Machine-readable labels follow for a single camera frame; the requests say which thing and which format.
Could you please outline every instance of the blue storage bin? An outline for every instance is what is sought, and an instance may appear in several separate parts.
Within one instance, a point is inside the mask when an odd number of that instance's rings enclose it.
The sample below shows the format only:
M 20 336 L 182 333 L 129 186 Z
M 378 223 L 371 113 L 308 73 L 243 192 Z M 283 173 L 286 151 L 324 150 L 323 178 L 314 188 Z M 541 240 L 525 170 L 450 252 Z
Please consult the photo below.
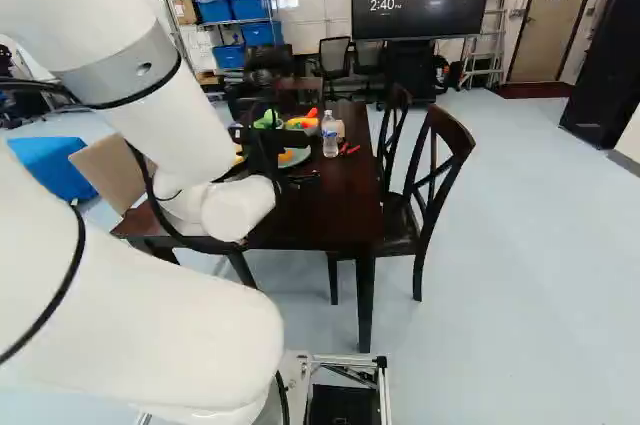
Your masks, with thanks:
M 216 58 L 218 68 L 244 67 L 244 45 L 213 47 L 213 56 Z
M 229 0 L 196 0 L 203 23 L 233 20 Z
M 236 20 L 269 18 L 269 0 L 230 0 Z
M 282 45 L 282 23 L 273 22 L 273 30 L 271 23 L 247 23 L 242 25 L 242 35 L 247 46 L 258 47 L 260 45 Z

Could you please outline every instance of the black cabinet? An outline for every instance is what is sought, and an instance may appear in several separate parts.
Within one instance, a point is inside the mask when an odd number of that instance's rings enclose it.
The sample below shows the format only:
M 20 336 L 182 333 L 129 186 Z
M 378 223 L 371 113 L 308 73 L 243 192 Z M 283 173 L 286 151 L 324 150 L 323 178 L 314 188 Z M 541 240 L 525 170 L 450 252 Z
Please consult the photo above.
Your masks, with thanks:
M 560 126 L 613 148 L 640 101 L 640 0 L 607 0 Z

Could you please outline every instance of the door frame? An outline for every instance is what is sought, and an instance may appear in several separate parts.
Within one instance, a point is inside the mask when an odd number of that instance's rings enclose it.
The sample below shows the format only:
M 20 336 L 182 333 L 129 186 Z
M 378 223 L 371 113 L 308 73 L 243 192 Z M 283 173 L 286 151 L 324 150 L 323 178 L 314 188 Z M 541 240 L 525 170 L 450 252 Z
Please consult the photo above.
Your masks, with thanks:
M 587 6 L 587 2 L 589 0 L 582 0 L 580 4 L 580 11 L 578 12 L 578 16 L 576 17 L 576 21 L 573 24 L 573 29 L 571 31 L 571 36 L 569 38 L 569 43 L 567 43 L 567 47 L 565 48 L 564 54 L 562 56 L 562 61 L 560 62 L 560 68 L 558 72 L 556 72 L 556 81 L 560 79 L 560 75 L 562 75 L 562 71 L 564 70 L 564 66 L 566 64 L 567 59 L 569 58 L 569 53 L 571 51 L 571 47 L 573 46 L 573 41 L 575 40 L 576 34 L 578 33 L 578 28 L 580 26 L 580 22 L 582 21 L 582 15 L 584 14 L 584 9 Z M 529 18 L 529 12 L 531 11 L 531 3 L 533 0 L 527 0 L 527 6 L 525 7 L 524 16 L 522 19 L 522 23 L 520 24 L 520 31 L 518 32 L 518 39 L 516 40 L 516 46 L 513 50 L 513 56 L 511 57 L 511 63 L 509 64 L 509 72 L 507 72 L 506 82 L 508 83 L 511 80 L 511 72 L 513 72 L 513 66 L 516 63 L 516 58 L 518 58 L 518 52 L 520 50 L 520 42 L 522 41 L 522 36 L 524 32 L 524 28 L 527 25 L 527 18 Z

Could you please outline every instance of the plate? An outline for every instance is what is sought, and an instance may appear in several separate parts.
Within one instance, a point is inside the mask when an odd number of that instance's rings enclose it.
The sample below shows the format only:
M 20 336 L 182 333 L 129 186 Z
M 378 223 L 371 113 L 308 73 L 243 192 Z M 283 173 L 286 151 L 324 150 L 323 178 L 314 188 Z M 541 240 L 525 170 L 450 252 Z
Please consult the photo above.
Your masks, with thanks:
M 300 165 L 307 158 L 311 156 L 311 147 L 307 148 L 285 148 L 285 150 L 291 150 L 293 152 L 293 157 L 287 163 L 279 163 L 278 168 L 280 170 L 295 167 L 296 165 Z

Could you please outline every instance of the door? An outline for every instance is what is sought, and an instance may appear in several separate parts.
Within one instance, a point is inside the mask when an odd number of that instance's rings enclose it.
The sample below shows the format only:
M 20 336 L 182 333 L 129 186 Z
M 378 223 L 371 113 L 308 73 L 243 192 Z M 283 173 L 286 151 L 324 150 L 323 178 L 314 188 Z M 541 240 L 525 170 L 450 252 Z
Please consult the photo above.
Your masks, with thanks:
M 583 0 L 531 0 L 510 82 L 553 82 L 571 45 Z

